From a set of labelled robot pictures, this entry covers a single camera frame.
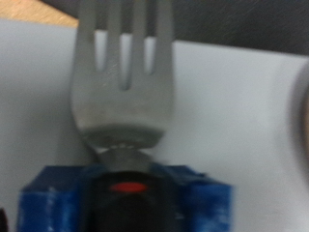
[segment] white surface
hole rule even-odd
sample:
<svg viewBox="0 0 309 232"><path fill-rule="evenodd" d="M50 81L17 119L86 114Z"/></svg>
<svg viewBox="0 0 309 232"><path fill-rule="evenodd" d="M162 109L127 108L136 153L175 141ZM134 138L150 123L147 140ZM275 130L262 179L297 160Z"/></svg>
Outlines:
<svg viewBox="0 0 309 232"><path fill-rule="evenodd" d="M18 190L47 164L89 155L70 119L75 31L1 20L0 32L0 206L14 231ZM175 120L158 159L234 185L235 232L309 231L290 127L307 59L192 43L175 43L175 55Z"/></svg>

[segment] fork head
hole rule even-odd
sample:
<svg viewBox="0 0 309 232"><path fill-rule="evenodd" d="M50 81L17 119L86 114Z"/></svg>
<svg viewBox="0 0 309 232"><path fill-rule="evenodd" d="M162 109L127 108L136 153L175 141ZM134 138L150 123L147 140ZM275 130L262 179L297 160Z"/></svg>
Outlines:
<svg viewBox="0 0 309 232"><path fill-rule="evenodd" d="M172 6L157 0L154 70L145 71L145 0L134 0L129 80L121 82L121 0L108 1L104 70L96 67L97 0L81 0L71 89L72 114L93 148L155 146L173 108Z"/></svg>

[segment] red button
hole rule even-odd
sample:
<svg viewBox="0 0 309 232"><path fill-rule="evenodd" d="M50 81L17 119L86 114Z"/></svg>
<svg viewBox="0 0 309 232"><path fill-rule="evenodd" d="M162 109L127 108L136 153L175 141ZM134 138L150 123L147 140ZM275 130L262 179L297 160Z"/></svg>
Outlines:
<svg viewBox="0 0 309 232"><path fill-rule="evenodd" d="M146 190L147 186L137 182L122 182L111 186L109 189L119 192L140 192Z"/></svg>

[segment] dark background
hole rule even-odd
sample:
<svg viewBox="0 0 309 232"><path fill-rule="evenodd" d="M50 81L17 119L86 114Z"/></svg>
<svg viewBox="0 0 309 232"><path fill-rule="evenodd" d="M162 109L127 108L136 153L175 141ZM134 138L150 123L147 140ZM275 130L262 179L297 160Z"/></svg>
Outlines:
<svg viewBox="0 0 309 232"><path fill-rule="evenodd" d="M123 1L129 32L132 0ZM77 17L78 0L43 2ZM148 2L152 35L155 1ZM177 40L309 54L309 0L174 0L173 7ZM104 29L105 9L99 9L98 28Z"/></svg>

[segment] fork tine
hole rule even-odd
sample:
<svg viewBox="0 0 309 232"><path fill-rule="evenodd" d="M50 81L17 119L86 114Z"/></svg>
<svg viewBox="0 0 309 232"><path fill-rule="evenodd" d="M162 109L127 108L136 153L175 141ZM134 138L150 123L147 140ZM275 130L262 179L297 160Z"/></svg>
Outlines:
<svg viewBox="0 0 309 232"><path fill-rule="evenodd" d="M97 0L81 0L79 6L79 24L75 50L75 70L89 71L96 68L95 30Z"/></svg>
<svg viewBox="0 0 309 232"><path fill-rule="evenodd" d="M146 0L134 0L131 72L134 78L144 77L144 39L146 34Z"/></svg>
<svg viewBox="0 0 309 232"><path fill-rule="evenodd" d="M121 0L108 1L106 67L108 78L120 85Z"/></svg>
<svg viewBox="0 0 309 232"><path fill-rule="evenodd" d="M172 3L171 0L157 0L156 49L154 72L172 74Z"/></svg>

